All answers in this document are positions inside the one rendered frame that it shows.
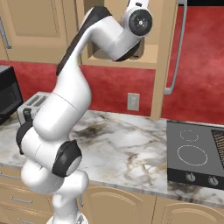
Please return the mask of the black electric hob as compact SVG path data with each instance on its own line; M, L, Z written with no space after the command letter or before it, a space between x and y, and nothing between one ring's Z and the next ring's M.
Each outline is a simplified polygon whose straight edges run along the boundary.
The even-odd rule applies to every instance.
M168 120L167 179L224 191L224 125ZM192 173L195 181L186 179ZM216 177L217 186L208 179Z

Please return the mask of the grey wall outlet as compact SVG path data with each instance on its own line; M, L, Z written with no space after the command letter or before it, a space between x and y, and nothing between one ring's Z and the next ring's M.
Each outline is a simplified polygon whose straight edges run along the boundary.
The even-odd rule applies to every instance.
M140 104L140 94L128 93L127 110L138 111Z

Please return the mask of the silver toaster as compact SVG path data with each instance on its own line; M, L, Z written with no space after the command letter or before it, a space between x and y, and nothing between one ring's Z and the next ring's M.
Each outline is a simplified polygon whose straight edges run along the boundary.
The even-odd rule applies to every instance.
M39 109L45 103L50 94L48 92L38 91L31 98L25 101L17 109L17 117L20 124L33 120Z

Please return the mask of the tan open cabinet door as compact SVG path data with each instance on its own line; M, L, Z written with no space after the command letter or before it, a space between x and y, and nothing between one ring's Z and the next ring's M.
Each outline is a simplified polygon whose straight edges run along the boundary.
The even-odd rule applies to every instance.
M156 74L150 112L150 118L154 120L161 117L167 73L170 65L177 8L178 0L164 0L158 42Z

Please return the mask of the black microwave oven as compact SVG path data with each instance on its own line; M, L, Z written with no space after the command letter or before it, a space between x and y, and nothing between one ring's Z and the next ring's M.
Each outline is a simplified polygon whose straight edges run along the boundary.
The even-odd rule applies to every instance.
M14 67L0 65L0 125L16 112L23 102Z

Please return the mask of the tan open upper cabinet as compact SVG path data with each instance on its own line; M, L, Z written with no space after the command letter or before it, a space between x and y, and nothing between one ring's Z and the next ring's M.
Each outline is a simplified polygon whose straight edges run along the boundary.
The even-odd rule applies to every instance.
M78 23L81 25L88 10L95 5L106 6L113 17L121 23L128 1L129 0L76 0ZM149 10L153 17L153 26L150 34L144 38L144 41L132 57L123 62L115 63L94 43L89 42L81 53L82 64L105 67L155 69L158 58L158 43L163 3L164 0L150 0Z

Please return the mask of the tan lower cabinet door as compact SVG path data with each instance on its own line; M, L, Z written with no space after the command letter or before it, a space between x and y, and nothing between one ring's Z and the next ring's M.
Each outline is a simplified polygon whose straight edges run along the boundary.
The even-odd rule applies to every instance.
M224 209L157 198L152 224L224 224Z
M83 195L89 224L151 224L156 197L90 185Z

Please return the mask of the tan drawer front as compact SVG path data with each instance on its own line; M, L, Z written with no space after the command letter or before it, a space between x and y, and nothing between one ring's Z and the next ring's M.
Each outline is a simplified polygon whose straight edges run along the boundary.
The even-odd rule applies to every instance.
M33 203L25 204L11 199L11 196L21 200L32 200ZM0 203L7 206L24 208L34 212L43 214L51 214L52 206L46 196L42 196L33 192L28 192L18 188L0 188Z
M21 178L21 171L19 169L0 166L0 172ZM13 187L20 188L26 191L29 190L29 188L22 182L21 179L13 179L13 178L6 178L6 177L0 176L0 184L13 186Z
M52 217L49 213L40 213L7 206L2 206L2 211L7 217L9 224L24 224L18 221L18 218L24 221L34 222L35 224L46 224Z

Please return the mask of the tan closed upper cabinet door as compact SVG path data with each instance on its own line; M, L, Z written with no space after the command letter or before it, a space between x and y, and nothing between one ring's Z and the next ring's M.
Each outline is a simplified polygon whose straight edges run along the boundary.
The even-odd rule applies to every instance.
M74 0L0 0L0 16L0 60L57 64L77 32Z

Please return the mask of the black range hood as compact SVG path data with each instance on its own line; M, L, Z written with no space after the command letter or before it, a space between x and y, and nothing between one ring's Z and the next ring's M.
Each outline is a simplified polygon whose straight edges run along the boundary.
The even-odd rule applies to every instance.
M188 6L224 6L224 0L187 0Z

